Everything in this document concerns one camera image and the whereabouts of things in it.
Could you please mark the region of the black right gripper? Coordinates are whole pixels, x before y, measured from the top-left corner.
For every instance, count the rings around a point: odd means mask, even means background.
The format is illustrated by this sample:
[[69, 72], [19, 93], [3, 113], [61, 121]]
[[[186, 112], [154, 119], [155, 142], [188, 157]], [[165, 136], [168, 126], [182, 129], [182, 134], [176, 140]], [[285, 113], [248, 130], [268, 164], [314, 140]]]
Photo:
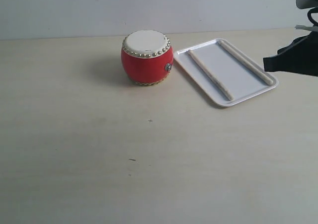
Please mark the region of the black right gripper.
[[266, 72], [289, 72], [318, 75], [318, 33], [298, 37], [294, 43], [277, 51], [277, 55], [263, 58]]

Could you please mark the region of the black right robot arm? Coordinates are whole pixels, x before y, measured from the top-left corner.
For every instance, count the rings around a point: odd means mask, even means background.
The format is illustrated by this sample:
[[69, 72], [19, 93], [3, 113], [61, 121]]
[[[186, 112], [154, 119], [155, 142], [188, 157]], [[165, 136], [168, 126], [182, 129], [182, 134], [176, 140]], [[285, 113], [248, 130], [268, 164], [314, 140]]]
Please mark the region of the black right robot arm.
[[266, 72], [289, 72], [302, 75], [318, 75], [318, 22], [312, 14], [318, 12], [318, 0], [296, 0], [298, 9], [308, 9], [307, 17], [312, 26], [296, 25], [295, 29], [308, 31], [306, 36], [298, 37], [277, 55], [263, 58]]

